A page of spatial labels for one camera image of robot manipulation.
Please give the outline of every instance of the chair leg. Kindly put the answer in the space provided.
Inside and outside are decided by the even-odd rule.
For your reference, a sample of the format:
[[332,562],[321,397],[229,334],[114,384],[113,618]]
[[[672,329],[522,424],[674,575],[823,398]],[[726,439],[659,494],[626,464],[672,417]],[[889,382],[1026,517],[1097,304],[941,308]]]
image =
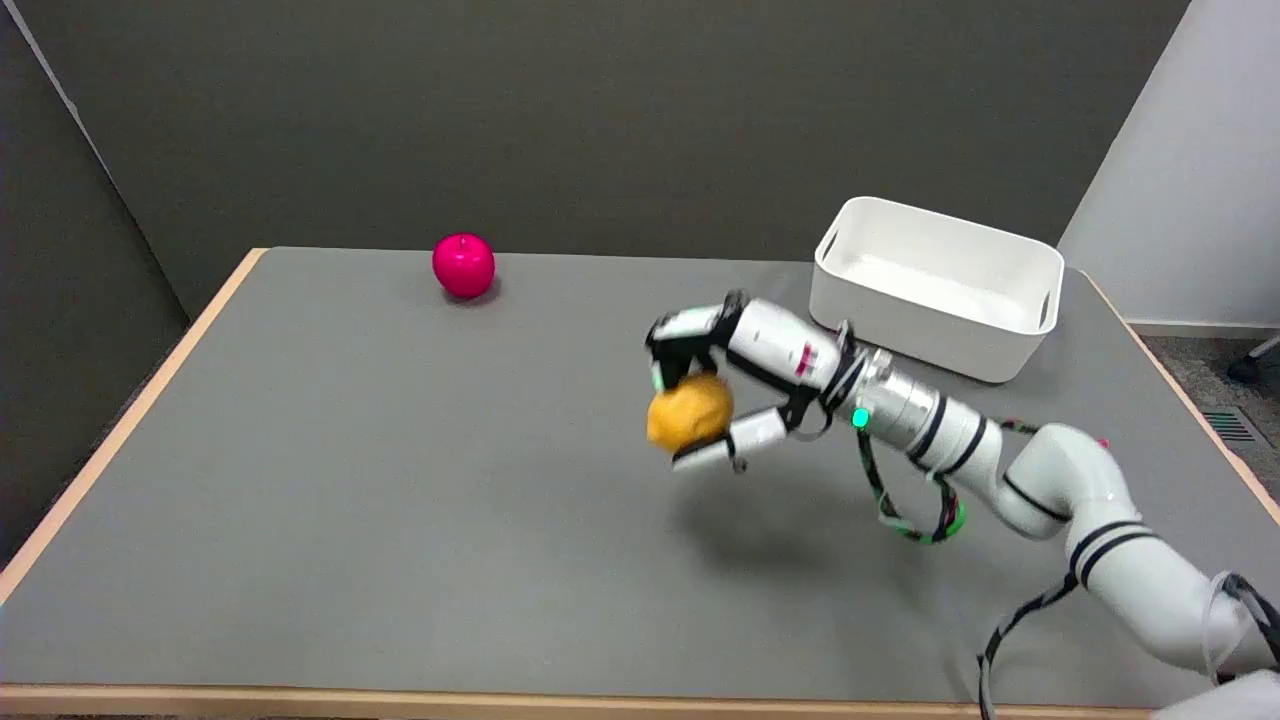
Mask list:
[[1280,345],[1280,334],[1267,340],[1266,342],[1258,345],[1251,350],[1243,357],[1238,357],[1226,369],[1226,377],[1233,380],[1242,383],[1256,383],[1262,378],[1262,373],[1258,369],[1258,359],[1271,351],[1275,346]]

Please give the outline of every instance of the yellow fruit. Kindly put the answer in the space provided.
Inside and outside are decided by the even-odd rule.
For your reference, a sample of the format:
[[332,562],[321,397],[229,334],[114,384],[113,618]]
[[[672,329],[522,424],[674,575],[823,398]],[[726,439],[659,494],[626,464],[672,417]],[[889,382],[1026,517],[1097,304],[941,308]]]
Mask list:
[[721,434],[732,418],[733,395],[728,384],[710,373],[700,373],[653,398],[646,434],[649,442],[676,452]]

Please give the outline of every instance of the storage box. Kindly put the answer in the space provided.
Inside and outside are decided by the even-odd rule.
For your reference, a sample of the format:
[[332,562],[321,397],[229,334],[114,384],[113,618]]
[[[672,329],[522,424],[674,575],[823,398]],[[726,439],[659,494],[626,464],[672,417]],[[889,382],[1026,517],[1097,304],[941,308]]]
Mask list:
[[1062,255],[1030,238],[878,197],[840,209],[814,256],[809,313],[964,375],[1012,379],[1057,324]]

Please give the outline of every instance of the pink ball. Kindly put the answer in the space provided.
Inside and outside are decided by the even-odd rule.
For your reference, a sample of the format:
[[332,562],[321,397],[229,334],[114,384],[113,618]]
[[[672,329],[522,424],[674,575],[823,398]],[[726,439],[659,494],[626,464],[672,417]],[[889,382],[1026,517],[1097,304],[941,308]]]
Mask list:
[[483,237],[451,234],[431,252],[431,270],[451,295],[470,300],[484,295],[493,284],[497,263]]

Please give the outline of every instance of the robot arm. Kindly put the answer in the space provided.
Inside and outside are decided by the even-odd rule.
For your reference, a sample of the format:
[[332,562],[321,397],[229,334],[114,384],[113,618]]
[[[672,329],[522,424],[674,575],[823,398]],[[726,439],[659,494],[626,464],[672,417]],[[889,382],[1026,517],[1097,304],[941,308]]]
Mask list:
[[721,305],[659,319],[645,346],[658,391],[675,388],[695,363],[714,373],[716,348],[730,365],[786,396],[776,407],[735,418],[718,437],[680,448],[672,457],[677,471],[726,460],[741,469],[744,456],[795,432],[814,401],[829,416],[838,380],[854,377],[855,355],[842,338],[832,340],[777,305],[741,292],[731,292]]
[[1103,602],[1160,660],[1234,675],[1280,659],[1271,623],[1265,637],[1240,598],[1213,602],[1219,588],[1142,523],[1111,454],[1088,434],[1050,424],[1001,474],[1000,427],[980,413],[891,366],[891,355],[858,347],[791,313],[731,293],[719,306],[659,320],[646,340],[655,386],[675,387],[694,360],[714,370],[710,348],[731,365],[788,396],[783,405],[733,420],[707,443],[676,454],[686,470],[707,460],[778,442],[814,401],[829,416],[867,415],[867,432],[927,471],[966,488],[1018,534],[1043,541],[1069,528],[1071,575]]

